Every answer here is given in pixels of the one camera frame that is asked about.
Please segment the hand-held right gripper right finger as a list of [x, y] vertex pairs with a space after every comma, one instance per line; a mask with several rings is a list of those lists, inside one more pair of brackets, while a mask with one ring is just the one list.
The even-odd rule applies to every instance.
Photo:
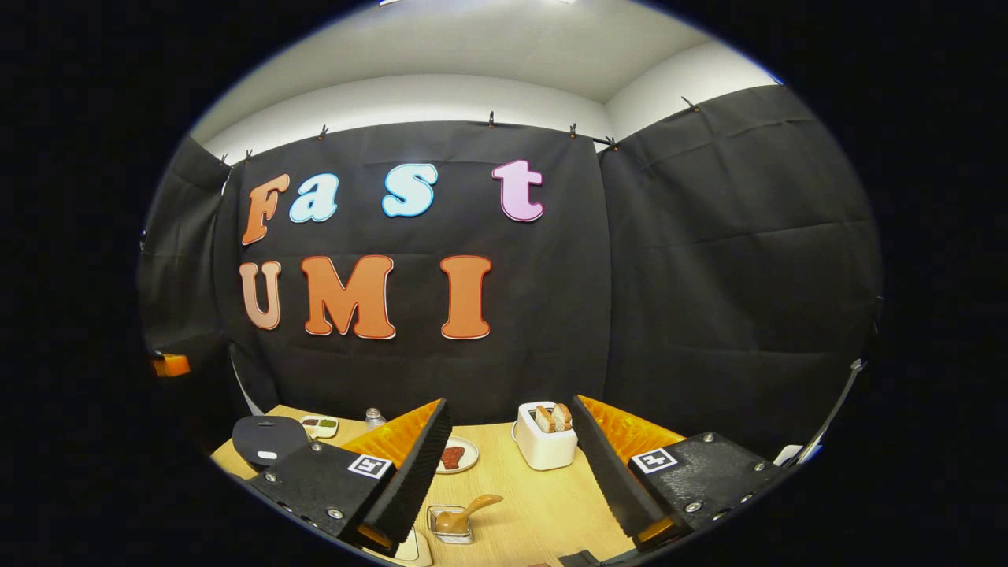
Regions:
[[684, 437], [584, 395], [570, 413], [602, 496], [639, 551], [726, 521], [784, 474], [719, 433]]

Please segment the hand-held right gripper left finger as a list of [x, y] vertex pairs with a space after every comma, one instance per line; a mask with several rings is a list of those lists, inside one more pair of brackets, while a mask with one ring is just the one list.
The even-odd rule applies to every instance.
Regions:
[[439, 398], [342, 447], [306, 442], [248, 484], [328, 537], [395, 552], [421, 511], [452, 427]]

